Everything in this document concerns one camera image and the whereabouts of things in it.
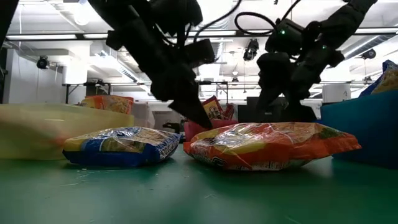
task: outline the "table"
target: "table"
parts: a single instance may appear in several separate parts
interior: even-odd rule
[[[138,169],[0,161],[0,223],[397,223],[397,172],[332,158],[223,172],[179,146]]]

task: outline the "plastic container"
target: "plastic container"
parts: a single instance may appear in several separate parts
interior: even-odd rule
[[[321,107],[321,123],[353,134],[362,149],[337,159],[398,169],[398,90]]]
[[[214,119],[210,121],[211,125],[213,125],[213,128],[222,128],[225,126],[238,123],[238,121],[229,121],[229,120],[220,120],[220,119]],[[192,121],[187,121],[184,123],[184,131],[185,131],[185,140],[189,142],[195,135],[207,130],[201,127],[199,124],[196,124]]]

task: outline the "green table surface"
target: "green table surface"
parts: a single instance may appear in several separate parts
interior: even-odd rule
[[[1,224],[398,223],[394,170],[330,157],[282,172],[225,172],[182,147],[152,167],[0,161]]]

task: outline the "white wall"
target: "white wall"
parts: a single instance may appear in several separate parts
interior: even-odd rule
[[[36,63],[8,50],[4,103],[64,103],[63,75],[53,70],[40,70]]]

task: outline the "ceiling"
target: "ceiling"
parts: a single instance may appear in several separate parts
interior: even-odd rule
[[[205,22],[222,16],[226,11],[236,4],[233,0],[198,0],[204,12]],[[258,12],[266,15],[271,20],[281,17],[290,7],[292,1],[279,0],[274,5],[272,0],[244,0],[238,10],[229,18],[228,30],[236,30],[234,17],[243,11]],[[290,18],[301,26],[306,26],[311,21],[321,21],[335,12],[344,4],[340,0],[303,0],[292,11]],[[361,27],[393,27],[398,25],[398,1],[379,0],[366,15]],[[271,26],[266,22],[255,17],[241,17],[239,24],[245,29],[270,29]],[[43,0],[20,0],[19,6],[8,34],[67,34],[67,33],[105,33],[110,27],[98,16],[91,7],[82,8],[78,3],[64,3],[63,0],[43,1]],[[349,49],[361,42],[369,40],[375,36],[356,35],[348,39],[340,50]],[[257,58],[265,53],[264,46],[267,37],[257,38],[260,50]],[[215,76],[215,80],[231,80],[233,71],[238,72],[239,81],[256,82],[258,80],[259,68],[256,59],[245,62],[243,52],[250,37],[234,37],[227,39],[223,43],[222,54],[218,66],[213,66],[206,71]],[[24,42],[23,47],[30,49],[68,49],[78,54],[81,41],[51,41],[51,42]],[[104,44],[104,40],[93,41],[91,44],[91,56],[98,54],[101,50],[109,50]],[[381,74],[381,63],[390,59],[398,62],[396,50],[398,50],[398,38],[393,37],[380,43],[373,48],[377,57],[372,60],[351,58],[337,68],[325,70],[322,74],[323,80],[343,81],[343,80],[362,80],[366,75],[374,75],[377,78]],[[141,74],[136,62],[127,52],[118,52],[114,55],[126,68],[135,72],[143,81],[149,81],[144,74]],[[91,66],[88,70],[89,77],[100,77],[109,80],[118,80],[122,75],[117,70],[107,68],[101,63],[90,61]]]

